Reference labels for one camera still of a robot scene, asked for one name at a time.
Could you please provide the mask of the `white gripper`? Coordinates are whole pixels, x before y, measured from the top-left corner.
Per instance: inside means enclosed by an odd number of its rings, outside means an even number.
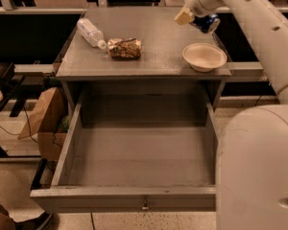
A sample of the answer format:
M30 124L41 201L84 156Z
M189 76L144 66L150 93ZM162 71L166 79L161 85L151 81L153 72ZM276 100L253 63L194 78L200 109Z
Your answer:
M224 0L184 0L184 6L176 15L179 25L189 24L195 17L204 17L225 5Z

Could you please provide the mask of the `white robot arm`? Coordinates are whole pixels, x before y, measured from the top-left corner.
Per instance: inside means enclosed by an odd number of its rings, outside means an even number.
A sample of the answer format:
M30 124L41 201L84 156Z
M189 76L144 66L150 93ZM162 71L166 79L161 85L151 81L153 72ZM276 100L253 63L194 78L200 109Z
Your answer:
M226 6L279 102L226 125L216 155L216 229L288 230L288 19L268 0L184 0L183 25Z

